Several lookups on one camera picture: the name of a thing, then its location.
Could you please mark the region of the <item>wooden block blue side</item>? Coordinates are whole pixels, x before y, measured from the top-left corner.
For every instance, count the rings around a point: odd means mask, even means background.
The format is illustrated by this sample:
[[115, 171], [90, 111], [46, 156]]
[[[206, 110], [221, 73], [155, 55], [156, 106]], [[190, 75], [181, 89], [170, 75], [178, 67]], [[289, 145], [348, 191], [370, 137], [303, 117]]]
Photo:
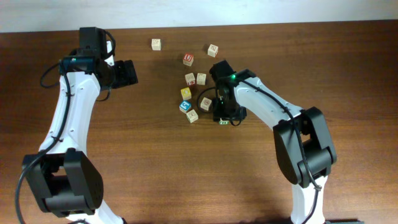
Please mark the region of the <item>wooden block blue side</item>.
[[200, 103], [200, 108], [203, 109], [204, 111], [209, 111], [211, 104], [212, 101], [209, 98], [203, 97]]

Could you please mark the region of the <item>wooden block ice cream picture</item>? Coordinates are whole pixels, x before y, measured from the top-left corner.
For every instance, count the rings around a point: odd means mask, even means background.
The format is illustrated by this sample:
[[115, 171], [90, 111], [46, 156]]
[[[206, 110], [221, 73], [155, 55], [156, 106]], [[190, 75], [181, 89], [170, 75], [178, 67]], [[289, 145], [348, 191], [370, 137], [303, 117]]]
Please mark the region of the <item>wooden block ice cream picture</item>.
[[193, 123], [196, 120], [198, 120], [198, 114], [195, 110], [190, 110], [189, 112], [186, 113], [186, 116], [190, 123]]

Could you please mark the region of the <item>blue number 5 block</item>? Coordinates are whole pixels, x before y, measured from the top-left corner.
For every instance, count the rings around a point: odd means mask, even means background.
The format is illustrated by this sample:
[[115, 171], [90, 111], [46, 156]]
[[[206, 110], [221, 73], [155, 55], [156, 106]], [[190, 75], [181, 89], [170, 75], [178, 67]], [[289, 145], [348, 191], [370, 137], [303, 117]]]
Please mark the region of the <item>blue number 5 block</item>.
[[183, 113], [188, 113], [192, 108], [192, 104], [187, 101], [187, 100], [183, 100], [180, 104], [179, 104], [179, 109], [181, 112]]

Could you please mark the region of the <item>wooden block green side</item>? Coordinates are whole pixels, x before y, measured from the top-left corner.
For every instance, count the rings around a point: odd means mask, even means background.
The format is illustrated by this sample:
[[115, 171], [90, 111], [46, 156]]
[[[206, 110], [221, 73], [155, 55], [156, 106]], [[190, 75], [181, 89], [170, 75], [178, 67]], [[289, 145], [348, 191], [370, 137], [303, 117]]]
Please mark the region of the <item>wooden block green side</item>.
[[228, 125], [228, 124], [229, 124], [229, 121], [228, 121], [228, 120], [222, 120], [222, 119], [220, 118], [219, 124], [220, 124], [220, 125]]

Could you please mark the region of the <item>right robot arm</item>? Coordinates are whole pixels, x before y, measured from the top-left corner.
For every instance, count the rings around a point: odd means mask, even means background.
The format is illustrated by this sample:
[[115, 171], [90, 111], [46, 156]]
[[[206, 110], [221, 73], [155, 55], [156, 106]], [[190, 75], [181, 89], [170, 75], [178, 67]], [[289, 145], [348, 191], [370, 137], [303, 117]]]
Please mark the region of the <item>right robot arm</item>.
[[290, 222], [325, 223], [323, 188], [337, 156], [323, 113], [289, 103], [254, 72], [236, 72], [225, 60], [214, 64], [210, 75], [223, 119], [240, 122], [249, 110], [272, 130], [279, 169], [292, 185]]

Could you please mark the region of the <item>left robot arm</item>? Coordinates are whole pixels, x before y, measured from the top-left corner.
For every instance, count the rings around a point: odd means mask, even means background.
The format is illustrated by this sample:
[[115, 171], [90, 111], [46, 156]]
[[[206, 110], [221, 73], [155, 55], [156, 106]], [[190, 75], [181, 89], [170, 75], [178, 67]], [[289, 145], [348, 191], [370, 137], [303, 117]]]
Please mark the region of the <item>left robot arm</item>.
[[86, 143], [100, 92], [136, 84], [138, 79], [132, 61], [114, 60], [116, 41], [108, 31], [82, 27], [79, 36], [79, 48], [56, 64], [60, 93], [48, 134], [39, 152], [22, 161], [14, 199], [21, 223], [23, 180], [44, 213], [71, 223], [125, 223], [103, 199], [103, 179], [87, 157]]

